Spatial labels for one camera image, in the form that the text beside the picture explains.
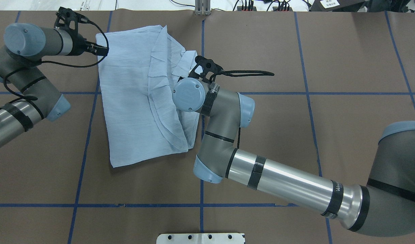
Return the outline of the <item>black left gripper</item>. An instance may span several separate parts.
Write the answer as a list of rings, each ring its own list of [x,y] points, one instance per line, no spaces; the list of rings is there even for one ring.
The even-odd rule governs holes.
[[[86,38],[81,34],[72,34],[72,56],[79,56],[85,52],[89,52],[99,57],[106,57],[109,52],[109,47],[90,45]]]

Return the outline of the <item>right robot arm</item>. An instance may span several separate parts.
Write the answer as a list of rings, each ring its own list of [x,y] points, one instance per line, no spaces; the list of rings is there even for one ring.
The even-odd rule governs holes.
[[[362,235],[396,237],[415,232],[415,121],[396,122],[384,129],[373,164],[361,161],[363,148],[352,148],[353,158],[334,164],[340,167],[345,162],[358,177],[360,166],[369,174],[364,186],[330,180],[328,168],[318,168],[316,174],[297,169],[307,151],[320,159],[317,128],[333,136],[330,142],[343,146],[371,132],[367,128],[371,121],[386,124],[384,110],[387,114],[411,111],[405,94],[297,94],[309,117],[301,122],[301,117],[288,115],[283,125],[279,120],[282,99],[276,99],[276,105],[265,104],[266,119],[258,123],[251,139],[257,145],[258,134],[268,136],[265,147],[280,154],[274,160],[251,153],[253,148],[234,146],[238,130],[253,117],[251,97],[200,78],[181,79],[172,96],[178,109],[210,118],[194,165],[194,174],[201,180],[239,182],[337,220],[343,228]]]

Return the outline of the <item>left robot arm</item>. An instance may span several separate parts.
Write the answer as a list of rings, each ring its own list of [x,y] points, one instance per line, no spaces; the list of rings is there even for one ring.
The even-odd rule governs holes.
[[[0,107],[0,148],[43,119],[55,121],[71,108],[64,95],[38,69],[45,56],[78,56],[89,52],[105,58],[109,45],[84,39],[64,25],[54,28],[12,23],[0,49],[0,82],[16,99]]]

